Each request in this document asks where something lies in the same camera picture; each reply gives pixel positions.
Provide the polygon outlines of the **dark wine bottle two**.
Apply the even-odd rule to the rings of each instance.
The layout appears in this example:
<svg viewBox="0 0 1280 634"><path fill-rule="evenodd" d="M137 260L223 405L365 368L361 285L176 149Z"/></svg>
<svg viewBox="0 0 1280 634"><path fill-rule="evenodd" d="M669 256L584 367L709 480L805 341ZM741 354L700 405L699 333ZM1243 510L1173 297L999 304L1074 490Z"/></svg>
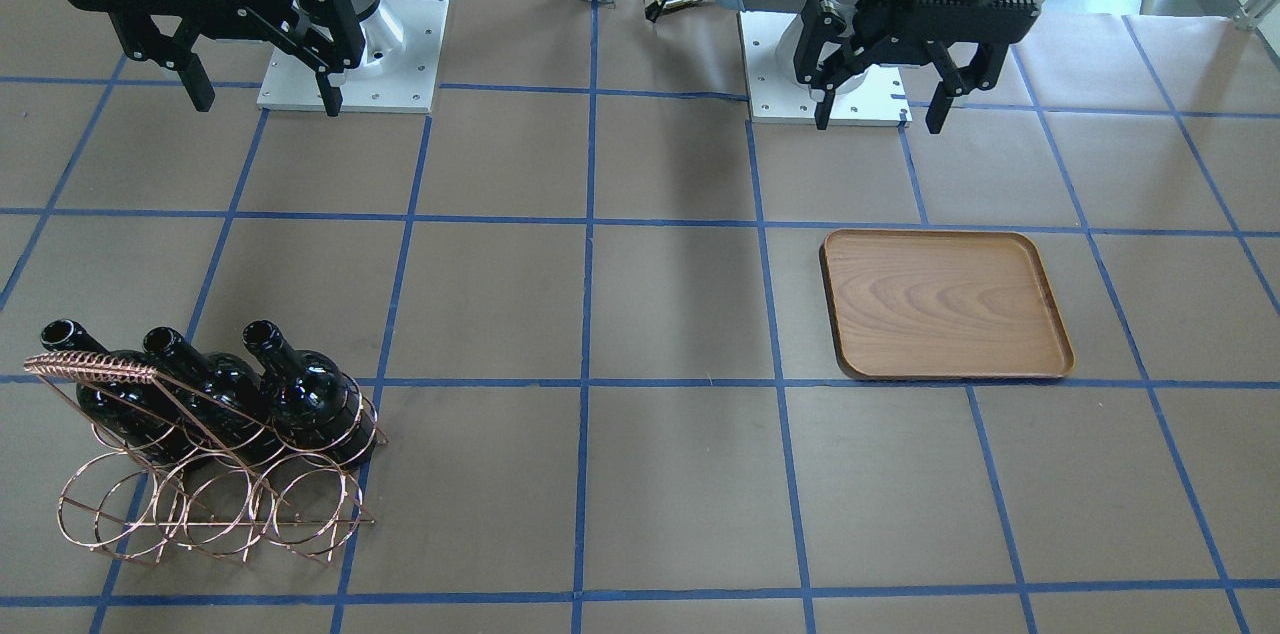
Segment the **dark wine bottle two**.
<svg viewBox="0 0 1280 634"><path fill-rule="evenodd" d="M284 444L268 427L261 378L243 359L202 354L170 327L150 330L143 351L161 371L186 386L175 397L243 462L261 466L282 452Z"/></svg>

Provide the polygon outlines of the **dark wine bottle one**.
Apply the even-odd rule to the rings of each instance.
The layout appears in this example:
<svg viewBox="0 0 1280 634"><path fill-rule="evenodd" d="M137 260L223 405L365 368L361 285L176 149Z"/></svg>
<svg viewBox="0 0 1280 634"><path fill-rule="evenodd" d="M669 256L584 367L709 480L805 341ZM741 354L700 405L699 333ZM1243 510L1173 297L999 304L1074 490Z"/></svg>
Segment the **dark wine bottle one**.
<svg viewBox="0 0 1280 634"><path fill-rule="evenodd" d="M110 354L116 359L141 365L154 360L136 350L106 350L83 325L70 319L50 321L41 330L41 343L50 352L82 351ZM198 447L187 434L187 418L169 394L148 383L101 382L76 388L79 410L100 428L128 446L137 464L170 470L180 464L195 473L207 465L197 459Z"/></svg>

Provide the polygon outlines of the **dark wine bottle three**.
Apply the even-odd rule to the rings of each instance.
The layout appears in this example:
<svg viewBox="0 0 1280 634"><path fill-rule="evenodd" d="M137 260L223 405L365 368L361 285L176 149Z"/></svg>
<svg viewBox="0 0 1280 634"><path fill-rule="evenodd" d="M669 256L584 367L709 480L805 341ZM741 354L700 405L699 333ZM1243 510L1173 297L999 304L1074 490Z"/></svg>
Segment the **dark wine bottle three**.
<svg viewBox="0 0 1280 634"><path fill-rule="evenodd" d="M246 350L262 366L260 391L282 441L300 453L321 455L343 469L366 464L375 451L375 423L355 380L326 355L296 350L269 320L244 327Z"/></svg>

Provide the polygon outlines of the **wooden tray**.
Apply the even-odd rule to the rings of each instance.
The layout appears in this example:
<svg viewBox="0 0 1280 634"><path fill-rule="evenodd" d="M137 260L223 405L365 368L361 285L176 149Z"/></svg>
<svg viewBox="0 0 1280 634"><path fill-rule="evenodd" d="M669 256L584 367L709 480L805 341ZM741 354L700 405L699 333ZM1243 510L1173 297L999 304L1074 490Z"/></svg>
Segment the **wooden tray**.
<svg viewBox="0 0 1280 634"><path fill-rule="evenodd" d="M840 365L882 380L1060 379L1075 365L1034 242L840 229L820 246Z"/></svg>

